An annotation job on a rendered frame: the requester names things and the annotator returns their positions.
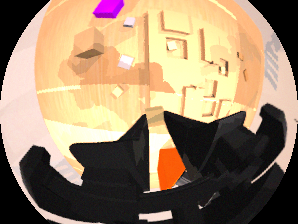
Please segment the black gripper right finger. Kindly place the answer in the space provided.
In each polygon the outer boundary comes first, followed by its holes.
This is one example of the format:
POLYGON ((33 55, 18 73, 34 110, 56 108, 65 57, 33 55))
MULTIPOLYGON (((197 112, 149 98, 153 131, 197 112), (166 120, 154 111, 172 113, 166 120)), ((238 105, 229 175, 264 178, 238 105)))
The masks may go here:
POLYGON ((188 119, 169 111, 164 111, 164 119, 166 129, 176 145, 176 151, 180 153, 178 156, 185 165, 185 171, 190 181, 194 181, 202 177, 201 171, 208 163, 220 136, 245 124, 246 111, 235 112, 210 123, 188 119))

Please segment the purple block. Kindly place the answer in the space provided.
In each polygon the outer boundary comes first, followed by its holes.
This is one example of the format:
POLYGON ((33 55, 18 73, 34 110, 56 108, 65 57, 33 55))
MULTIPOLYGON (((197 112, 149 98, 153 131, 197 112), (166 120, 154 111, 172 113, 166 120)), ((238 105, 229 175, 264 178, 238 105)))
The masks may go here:
POLYGON ((116 19, 122 7, 124 7, 124 0, 101 0, 93 15, 98 19, 116 19))

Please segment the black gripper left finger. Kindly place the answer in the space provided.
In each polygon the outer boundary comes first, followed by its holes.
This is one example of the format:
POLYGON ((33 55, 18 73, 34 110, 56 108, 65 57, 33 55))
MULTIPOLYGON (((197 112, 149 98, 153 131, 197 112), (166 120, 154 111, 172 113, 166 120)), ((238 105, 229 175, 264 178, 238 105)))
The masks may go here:
POLYGON ((142 115, 117 141, 73 143, 69 151, 84 168, 128 169, 134 180, 142 186, 142 192, 150 192, 149 127, 146 115, 142 115))

